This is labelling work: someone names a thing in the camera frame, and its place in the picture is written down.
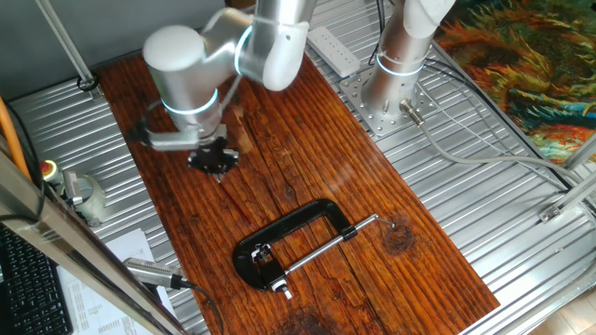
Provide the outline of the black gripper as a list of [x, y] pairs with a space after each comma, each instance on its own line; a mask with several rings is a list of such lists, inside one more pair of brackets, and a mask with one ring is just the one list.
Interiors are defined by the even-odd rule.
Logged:
[[190, 168], [219, 181], [238, 162], [238, 151], [228, 149], [226, 146], [227, 140], [218, 138], [214, 142], [196, 149], [195, 156], [188, 156], [187, 164]]

